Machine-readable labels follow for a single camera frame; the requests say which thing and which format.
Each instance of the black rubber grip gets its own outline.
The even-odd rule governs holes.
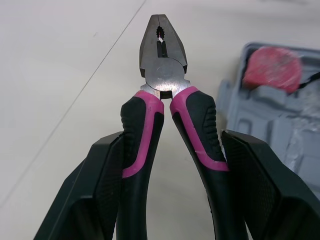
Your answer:
[[[124,168],[136,160],[145,126],[147,105],[143,99],[133,97],[121,109],[124,128]],[[147,240],[146,203],[148,184],[155,158],[164,115],[154,113],[150,144],[143,167],[134,175],[122,179],[121,197],[116,222],[117,240]]]
[[[206,154],[220,164],[225,162],[216,129],[216,105],[213,98],[200,91],[190,94],[186,107]],[[199,159],[180,113],[172,116],[201,176],[208,195],[216,240],[247,240],[246,224],[239,209],[231,172],[214,170]]]
[[[213,97],[196,91],[188,96],[185,104],[206,154],[215,161],[225,162],[217,134],[217,111]]]

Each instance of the black cable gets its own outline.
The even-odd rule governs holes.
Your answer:
[[[311,77],[309,77],[308,81],[301,83],[298,89],[303,89],[308,84],[312,83],[315,80],[319,80],[319,79],[320,79],[320,72],[317,72],[317,73],[313,74]]]

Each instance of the black and pink handle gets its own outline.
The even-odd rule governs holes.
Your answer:
[[[164,124],[164,104],[154,95],[138,91],[122,106],[121,121],[125,159],[116,239],[147,240],[147,192]]]
[[[206,189],[215,239],[247,240],[245,221],[218,139],[214,99],[191,86],[172,99],[170,110]]]

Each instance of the pink stripe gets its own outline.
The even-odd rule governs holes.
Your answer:
[[[189,115],[188,109],[187,109],[187,98],[199,91],[196,87],[191,86],[186,88],[185,90],[179,92],[172,100],[170,104],[170,111],[172,116],[178,112],[181,116],[183,125],[185,127],[185,130],[189,136],[189,139],[192,143],[192,146],[195,150],[196,155],[198,156],[200,162],[206,166],[209,169],[216,170],[216,171],[229,171],[228,165],[226,162],[223,161],[215,161],[211,159],[206,151],[204,146],[202,145],[200,138],[197,134],[197,131],[195,129],[195,126],[191,120],[191,117]]]
[[[145,91],[138,91],[134,96],[144,100],[146,105],[146,113],[138,154],[136,156],[135,162],[131,166],[123,170],[123,179],[135,175],[144,166],[147,158],[152,130],[154,128],[155,113],[159,112],[161,114],[164,114],[165,112],[165,106],[163,102],[156,96]]]

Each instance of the white floor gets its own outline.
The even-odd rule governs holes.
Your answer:
[[[214,97],[247,42],[320,49],[317,0],[143,1],[0,3],[1,239],[33,239],[90,146],[122,130],[121,105],[144,83],[139,47],[150,15],[168,16],[186,51],[186,79]],[[148,236],[211,240],[204,188],[164,103]]]

